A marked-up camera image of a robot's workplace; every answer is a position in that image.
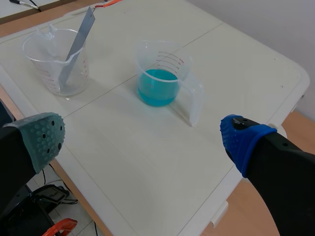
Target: black cable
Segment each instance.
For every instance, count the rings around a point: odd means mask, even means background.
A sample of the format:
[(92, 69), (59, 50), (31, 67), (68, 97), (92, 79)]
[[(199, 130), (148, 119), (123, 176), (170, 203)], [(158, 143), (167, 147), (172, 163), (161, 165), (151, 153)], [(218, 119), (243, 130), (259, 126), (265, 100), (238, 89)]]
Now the black cable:
[(77, 199), (64, 199), (66, 201), (78, 201)]
[(46, 185), (46, 176), (45, 176), (44, 169), (42, 171), (43, 171), (43, 176), (44, 176), (44, 185)]
[(30, 0), (30, 2), (33, 3), (34, 6), (37, 6), (37, 4), (35, 2), (33, 2), (32, 0)]
[(63, 205), (76, 205), (76, 204), (78, 204), (78, 202), (74, 202), (74, 203), (60, 202), (60, 204), (63, 204)]
[(49, 166), (51, 167), (51, 169), (53, 169), (53, 171), (55, 172), (55, 174), (56, 174), (58, 177), (60, 177), (60, 176), (56, 173), (54, 167), (53, 167), (50, 163), (49, 163)]
[(95, 233), (96, 233), (96, 236), (98, 236), (98, 233), (97, 233), (97, 228), (96, 228), (96, 223), (94, 221), (94, 227), (95, 227)]

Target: plastic measuring cup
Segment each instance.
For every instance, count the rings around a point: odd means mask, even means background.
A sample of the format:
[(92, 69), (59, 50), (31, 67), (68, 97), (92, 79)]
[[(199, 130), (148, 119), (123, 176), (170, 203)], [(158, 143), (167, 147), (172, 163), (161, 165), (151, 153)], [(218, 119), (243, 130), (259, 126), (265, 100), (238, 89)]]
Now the plastic measuring cup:
[(192, 97), (189, 121), (194, 126), (202, 110), (203, 86), (190, 71), (191, 57), (179, 44), (142, 41), (137, 48), (138, 93), (152, 106), (165, 106), (181, 87)]
[[(89, 81), (89, 66), (84, 46), (67, 60), (77, 31), (48, 26), (49, 32), (37, 32), (23, 43), (23, 52), (36, 68), (48, 90), (58, 95), (74, 95), (86, 88)], [(62, 76), (71, 70), (69, 76)]]

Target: table surface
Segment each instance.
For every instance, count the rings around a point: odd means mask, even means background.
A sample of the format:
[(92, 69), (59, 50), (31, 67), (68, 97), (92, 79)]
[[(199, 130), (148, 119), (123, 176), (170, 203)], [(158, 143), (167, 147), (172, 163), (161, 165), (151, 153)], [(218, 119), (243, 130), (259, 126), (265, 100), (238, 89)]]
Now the table surface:
[[(241, 179), (221, 144), (220, 119), (235, 113), (279, 126), (308, 75), (183, 0), (127, 0), (95, 17), (86, 45), (91, 83), (82, 93), (57, 97), (36, 80), (19, 48), (34, 29), (1, 41), (0, 55), (8, 55), (0, 57), (1, 84), (25, 116), (62, 115), (57, 160), (114, 235), (198, 235)], [(81, 19), (53, 23), (77, 30)], [(185, 93), (164, 108), (138, 100), (139, 39), (176, 41), (193, 57), (206, 91), (196, 127), (178, 115)]]

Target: red measurement markings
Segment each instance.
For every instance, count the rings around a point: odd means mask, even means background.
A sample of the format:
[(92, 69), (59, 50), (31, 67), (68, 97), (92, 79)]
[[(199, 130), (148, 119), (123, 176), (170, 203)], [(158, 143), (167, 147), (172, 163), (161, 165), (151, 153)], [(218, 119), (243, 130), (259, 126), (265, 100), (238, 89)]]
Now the red measurement markings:
[(171, 65), (175, 66), (177, 69), (179, 69), (178, 66), (174, 65), (173, 63), (170, 63)]

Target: empty measuring cup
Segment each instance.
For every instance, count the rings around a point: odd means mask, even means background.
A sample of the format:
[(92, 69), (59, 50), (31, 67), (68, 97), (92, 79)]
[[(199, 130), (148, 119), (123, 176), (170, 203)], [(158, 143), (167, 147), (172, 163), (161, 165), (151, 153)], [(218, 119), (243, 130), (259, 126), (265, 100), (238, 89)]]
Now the empty measuring cup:
[(180, 45), (166, 41), (142, 41), (137, 48), (138, 93), (152, 106), (165, 106), (176, 98), (181, 87), (192, 97), (189, 121), (200, 116), (203, 86), (190, 71), (192, 59)]
[(84, 46), (69, 54), (77, 31), (48, 26), (48, 33), (37, 32), (23, 43), (30, 59), (48, 90), (58, 95), (74, 95), (88, 84), (89, 66)]

